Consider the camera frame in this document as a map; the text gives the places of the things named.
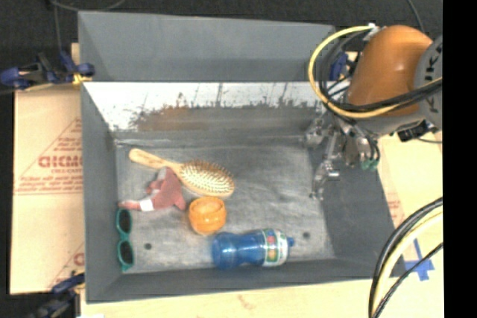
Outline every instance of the blue tape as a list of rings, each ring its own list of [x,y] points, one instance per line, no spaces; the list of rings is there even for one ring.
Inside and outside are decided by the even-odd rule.
[[[419,260],[422,260],[423,254],[420,250],[419,243],[417,242],[417,239],[414,240],[414,248],[416,249],[417,252],[417,260],[407,260],[404,261],[404,266],[406,270],[411,269]],[[419,276],[420,281],[427,281],[429,280],[429,271],[434,270],[434,265],[432,265],[431,259],[425,260],[421,265],[419,265],[414,272],[417,273]]]

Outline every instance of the teal sunglasses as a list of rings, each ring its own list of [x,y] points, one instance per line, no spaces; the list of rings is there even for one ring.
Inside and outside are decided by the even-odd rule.
[[[116,212],[116,229],[119,232],[120,240],[118,242],[117,252],[123,272],[134,265],[133,246],[129,241],[129,234],[132,228],[133,219],[131,213],[127,209],[118,209]]]

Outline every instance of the orange container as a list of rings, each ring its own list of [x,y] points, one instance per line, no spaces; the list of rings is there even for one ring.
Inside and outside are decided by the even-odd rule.
[[[200,235],[211,235],[225,224],[227,211],[222,199],[218,197],[200,197],[189,206],[191,227]]]

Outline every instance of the blue clamp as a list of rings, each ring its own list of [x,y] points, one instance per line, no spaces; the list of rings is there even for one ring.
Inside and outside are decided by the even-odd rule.
[[[38,53],[31,64],[15,66],[0,73],[0,82],[14,89],[25,90],[45,83],[72,83],[75,75],[92,77],[95,67],[89,63],[76,65],[65,51],[60,52],[60,64],[57,68],[48,61],[44,53]]]
[[[343,72],[343,67],[346,65],[348,60],[348,55],[344,52],[341,52],[335,62],[331,65],[329,69],[329,80],[337,81],[340,77],[340,74]]]
[[[37,318],[58,318],[73,306],[78,311],[79,298],[75,292],[75,287],[84,282],[84,273],[80,273],[53,286],[51,293],[55,297],[37,308],[34,316]]]

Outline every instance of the wooden hairbrush handle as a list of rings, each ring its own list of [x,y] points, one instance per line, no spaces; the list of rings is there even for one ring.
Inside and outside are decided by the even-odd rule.
[[[151,168],[160,169],[163,167],[169,167],[174,172],[180,171],[182,167],[181,163],[170,162],[139,148],[134,148],[129,152],[129,159],[135,163],[139,163],[140,165],[148,166]]]

